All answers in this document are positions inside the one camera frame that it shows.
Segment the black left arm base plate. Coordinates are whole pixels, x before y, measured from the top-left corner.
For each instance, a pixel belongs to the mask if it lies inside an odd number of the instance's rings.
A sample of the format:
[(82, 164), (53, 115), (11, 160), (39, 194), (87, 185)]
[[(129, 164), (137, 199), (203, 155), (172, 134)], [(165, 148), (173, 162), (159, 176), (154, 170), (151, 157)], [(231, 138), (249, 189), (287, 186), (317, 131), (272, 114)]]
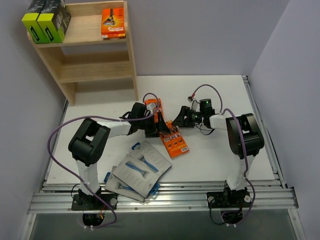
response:
[[(117, 209), (118, 202), (118, 194), (116, 193), (102, 193), (99, 194), (99, 197), (105, 201), (113, 210)], [(95, 196), (80, 196), (79, 194), (75, 194), (73, 196), (72, 211), (93, 211), (93, 210), (107, 210), (110, 209), (104, 205), (99, 199)]]

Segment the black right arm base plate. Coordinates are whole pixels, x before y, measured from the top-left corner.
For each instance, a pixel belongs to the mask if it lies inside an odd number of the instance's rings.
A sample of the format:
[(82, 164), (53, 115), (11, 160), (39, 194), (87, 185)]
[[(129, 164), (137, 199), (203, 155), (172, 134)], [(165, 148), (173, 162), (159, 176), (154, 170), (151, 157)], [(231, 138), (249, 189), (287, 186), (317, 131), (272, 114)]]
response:
[(213, 209), (248, 208), (252, 199), (247, 190), (207, 192), (207, 204)]

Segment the black green razor box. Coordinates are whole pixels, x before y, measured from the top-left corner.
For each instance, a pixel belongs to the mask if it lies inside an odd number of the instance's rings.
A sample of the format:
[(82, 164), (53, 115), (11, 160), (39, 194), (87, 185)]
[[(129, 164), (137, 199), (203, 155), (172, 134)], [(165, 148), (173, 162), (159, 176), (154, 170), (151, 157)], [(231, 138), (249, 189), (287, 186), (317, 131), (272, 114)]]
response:
[(49, 43), (62, 43), (71, 18), (64, 0), (47, 0), (37, 22), (48, 38)]
[(49, 43), (48, 38), (38, 23), (38, 18), (45, 3), (46, 0), (33, 0), (21, 20), (36, 44)]

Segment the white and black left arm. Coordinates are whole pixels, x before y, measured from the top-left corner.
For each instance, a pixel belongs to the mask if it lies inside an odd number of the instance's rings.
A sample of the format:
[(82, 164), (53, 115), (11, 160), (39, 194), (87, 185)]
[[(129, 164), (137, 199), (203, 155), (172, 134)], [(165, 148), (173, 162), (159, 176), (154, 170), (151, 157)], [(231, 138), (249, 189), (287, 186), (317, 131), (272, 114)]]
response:
[(132, 109), (117, 119), (97, 122), (85, 117), (68, 145), (78, 168), (80, 187), (78, 194), (83, 204), (95, 210), (101, 203), (101, 187), (98, 181), (97, 162), (102, 157), (107, 140), (118, 136), (129, 136), (143, 130), (146, 137), (169, 134), (159, 103), (134, 103)]

